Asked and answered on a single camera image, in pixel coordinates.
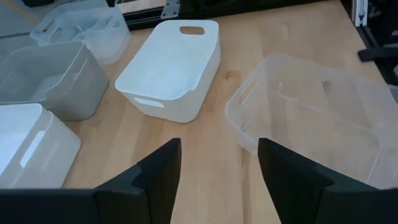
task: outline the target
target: plastic storage bin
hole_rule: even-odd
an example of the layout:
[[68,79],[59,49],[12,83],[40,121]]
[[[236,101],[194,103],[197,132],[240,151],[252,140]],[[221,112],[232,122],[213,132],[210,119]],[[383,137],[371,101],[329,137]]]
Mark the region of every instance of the plastic storage bin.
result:
[[114,63],[127,47],[130,31],[120,8],[90,6],[84,2],[62,4],[47,14],[30,36],[39,45],[82,40],[99,63]]
[[[183,34],[184,28],[203,29]],[[160,23],[116,80],[116,89],[144,114],[187,123],[196,118],[220,64],[214,21]]]
[[82,41],[19,49],[0,67],[0,105],[40,103],[65,121],[89,118],[108,85]]
[[0,188],[60,188],[80,139],[39,104],[0,106]]
[[239,144],[266,137],[342,174],[398,187],[398,89],[288,55],[264,59],[226,105]]

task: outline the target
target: white plastic bin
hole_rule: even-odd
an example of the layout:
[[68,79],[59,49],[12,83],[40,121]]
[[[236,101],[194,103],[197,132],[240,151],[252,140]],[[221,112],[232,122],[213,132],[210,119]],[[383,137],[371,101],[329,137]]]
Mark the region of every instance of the white plastic bin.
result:
[[[184,28],[203,29],[183,34]],[[116,80],[115,86],[144,114],[187,123],[195,119],[220,64],[214,21],[160,23]]]
[[60,188],[80,139],[39,104],[0,106],[0,188]]

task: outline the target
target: frosted plastic bin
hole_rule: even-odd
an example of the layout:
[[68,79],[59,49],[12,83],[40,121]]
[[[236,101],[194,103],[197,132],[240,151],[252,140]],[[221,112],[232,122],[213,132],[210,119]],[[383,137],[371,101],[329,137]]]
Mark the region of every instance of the frosted plastic bin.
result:
[[30,36],[39,45],[82,40],[100,64],[116,62],[130,41],[130,31],[120,8],[79,9],[80,4],[62,4],[55,8]]
[[108,85],[82,41],[19,49],[0,67],[0,105],[40,103],[65,121],[89,118]]
[[80,139],[39,104],[0,106],[0,188],[60,188]]
[[288,55],[266,57],[226,105],[239,144],[269,138],[342,174],[398,187],[398,89]]

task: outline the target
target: gray plastic bin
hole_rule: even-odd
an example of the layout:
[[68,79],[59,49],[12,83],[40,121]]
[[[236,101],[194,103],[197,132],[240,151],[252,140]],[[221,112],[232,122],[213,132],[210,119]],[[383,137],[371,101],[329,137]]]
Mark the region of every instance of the gray plastic bin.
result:
[[87,119],[108,82],[80,40],[26,47],[0,67],[0,105],[40,103],[64,121]]

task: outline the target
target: wooden table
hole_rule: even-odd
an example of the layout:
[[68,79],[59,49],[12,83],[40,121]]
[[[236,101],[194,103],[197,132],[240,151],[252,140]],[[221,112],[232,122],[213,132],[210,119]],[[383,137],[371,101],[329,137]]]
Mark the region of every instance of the wooden table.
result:
[[114,82],[152,29],[131,32],[97,112],[68,123],[82,146],[66,188],[96,187],[174,137],[182,138],[182,170],[173,224],[280,223],[258,159],[240,149],[224,116],[226,102],[267,55],[287,53],[382,82],[375,64],[356,55],[364,44],[339,1],[216,18],[221,64],[198,117],[188,124],[143,115]]

